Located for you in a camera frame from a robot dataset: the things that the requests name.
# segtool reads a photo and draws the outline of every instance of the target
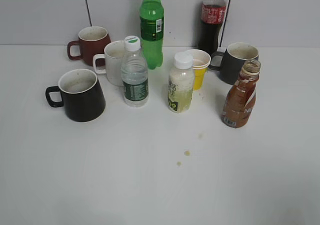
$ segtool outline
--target plastic bottle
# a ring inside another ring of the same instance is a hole
[[[232,128],[244,126],[256,102],[256,82],[259,80],[261,64],[249,59],[239,73],[239,78],[226,96],[222,121]]]
[[[174,55],[174,66],[169,73],[168,106],[174,113],[189,109],[195,82],[193,57],[186,52]]]
[[[129,106],[137,108],[148,100],[148,66],[141,53],[140,39],[137,36],[127,36],[124,46],[125,53],[121,63],[124,101]]]
[[[212,54],[218,49],[220,28],[224,22],[227,0],[203,0],[198,48]]]
[[[149,69],[163,62],[164,8],[161,0],[143,0],[140,7],[140,28],[143,55]]]

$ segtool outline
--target brown mug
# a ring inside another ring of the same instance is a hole
[[[93,57],[96,54],[103,54],[105,46],[111,43],[108,31],[100,26],[89,26],[82,29],[78,34],[77,41],[71,41],[67,46],[67,54],[70,60],[81,60],[92,66]],[[73,45],[79,45],[80,55],[72,56],[70,53],[70,48]],[[96,65],[98,67],[105,66],[105,60],[97,60]]]

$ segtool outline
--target green soda bottle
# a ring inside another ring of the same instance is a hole
[[[163,62],[164,7],[161,0],[143,0],[140,7],[140,28],[143,55],[149,69]]]

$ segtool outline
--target white mug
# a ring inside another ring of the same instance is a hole
[[[106,78],[115,86],[122,87],[121,62],[125,54],[125,42],[113,41],[104,48],[104,54],[93,56],[93,69],[97,74],[106,74]],[[105,68],[97,69],[96,60],[105,59]]]

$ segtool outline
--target tile grout line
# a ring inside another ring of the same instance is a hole
[[[85,5],[86,5],[86,11],[87,11],[88,17],[89,17],[90,26],[92,27],[91,16],[90,16],[90,11],[89,11],[89,6],[88,6],[88,0],[85,0]]]
[[[229,13],[229,9],[230,9],[230,3],[231,3],[231,0],[228,1],[228,8],[227,8],[226,13],[225,13],[225,19],[224,19],[224,24],[223,24],[223,28],[222,28],[222,34],[221,34],[221,39],[220,39],[219,47],[221,47],[222,41],[223,41],[223,39],[224,39],[224,33],[225,33],[225,28],[226,28],[228,13]]]

